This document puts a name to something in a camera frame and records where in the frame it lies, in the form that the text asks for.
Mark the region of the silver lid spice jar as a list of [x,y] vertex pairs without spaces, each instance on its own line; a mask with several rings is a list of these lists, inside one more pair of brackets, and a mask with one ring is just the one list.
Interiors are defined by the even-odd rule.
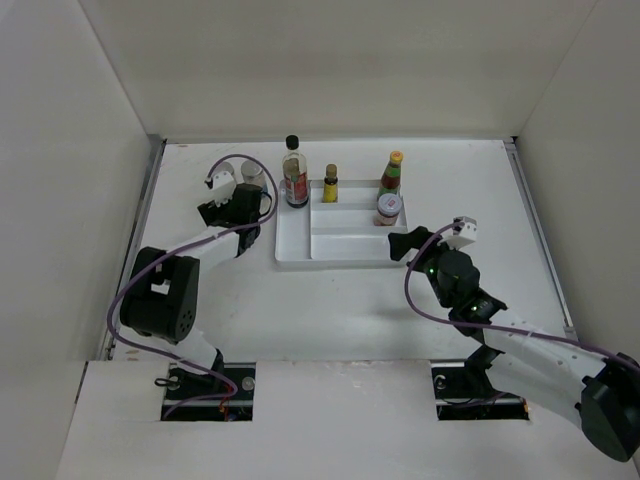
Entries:
[[245,183],[268,191],[264,169],[254,160],[245,160],[241,165],[241,175]]

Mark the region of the black cap soy sauce bottle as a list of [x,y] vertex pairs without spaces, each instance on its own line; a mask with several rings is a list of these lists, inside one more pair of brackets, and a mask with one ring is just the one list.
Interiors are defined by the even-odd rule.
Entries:
[[287,154],[283,157],[282,169],[286,201],[292,208],[302,208],[309,199],[307,160],[299,149],[296,135],[288,135],[285,145]]

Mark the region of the small gold cap oil bottle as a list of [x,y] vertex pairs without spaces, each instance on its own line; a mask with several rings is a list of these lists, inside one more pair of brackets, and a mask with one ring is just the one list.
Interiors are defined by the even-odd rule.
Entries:
[[328,164],[325,169],[323,180],[323,203],[336,203],[338,201],[338,175],[337,166]]

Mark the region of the white lid sauce jar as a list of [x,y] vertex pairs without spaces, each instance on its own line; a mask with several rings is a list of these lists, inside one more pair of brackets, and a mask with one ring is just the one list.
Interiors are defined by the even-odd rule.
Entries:
[[374,217],[376,226],[394,226],[401,213],[403,201],[395,193],[382,194],[377,201],[377,213]]

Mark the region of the yellow cap chili sauce bottle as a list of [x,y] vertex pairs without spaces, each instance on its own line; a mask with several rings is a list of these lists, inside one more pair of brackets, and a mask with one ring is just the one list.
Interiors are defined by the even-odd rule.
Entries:
[[381,176],[377,197],[385,194],[398,194],[401,185],[401,166],[404,155],[401,151],[392,151]]

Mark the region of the white peppercorn spice jar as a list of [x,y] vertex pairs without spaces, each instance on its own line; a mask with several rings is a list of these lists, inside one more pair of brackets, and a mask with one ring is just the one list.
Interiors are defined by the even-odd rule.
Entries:
[[222,172],[222,171],[226,171],[226,172],[230,173],[231,175],[235,174],[235,169],[234,169],[233,165],[228,161],[224,161],[224,162],[220,163],[218,165],[218,167],[216,168],[215,173],[219,173],[219,172]]

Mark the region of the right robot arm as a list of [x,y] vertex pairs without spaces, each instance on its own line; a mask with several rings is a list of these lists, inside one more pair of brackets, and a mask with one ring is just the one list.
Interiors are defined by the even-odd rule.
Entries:
[[442,324],[478,342],[467,358],[464,384],[531,400],[575,425],[607,457],[627,462],[639,449],[639,364],[570,338],[546,333],[480,286],[480,272],[463,247],[475,224],[461,217],[431,232],[418,227],[388,236],[389,256],[425,275],[447,312]]

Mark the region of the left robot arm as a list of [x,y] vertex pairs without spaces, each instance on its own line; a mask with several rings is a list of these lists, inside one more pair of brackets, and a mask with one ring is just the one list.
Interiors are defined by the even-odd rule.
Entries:
[[173,249],[142,248],[133,276],[145,272],[123,295],[120,324],[149,340],[155,352],[182,360],[191,371],[190,386],[206,399],[224,387],[224,373],[216,365],[220,352],[195,328],[200,274],[245,253],[257,240],[273,197],[264,188],[241,183],[226,199],[197,206],[205,229]]

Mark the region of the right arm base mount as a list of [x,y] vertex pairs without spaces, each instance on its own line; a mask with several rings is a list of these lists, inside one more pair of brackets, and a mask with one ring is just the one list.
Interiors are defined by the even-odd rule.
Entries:
[[480,346],[466,359],[431,363],[436,415],[441,421],[529,420],[527,402],[496,390],[487,371],[499,353]]

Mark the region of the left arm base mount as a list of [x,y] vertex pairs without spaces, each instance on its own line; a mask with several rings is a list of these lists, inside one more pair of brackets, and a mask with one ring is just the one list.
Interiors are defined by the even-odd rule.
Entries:
[[170,365],[165,377],[154,380],[163,390],[161,420],[169,422],[249,422],[253,419],[255,363],[226,363],[223,374],[238,387],[231,388],[211,376],[187,372]]

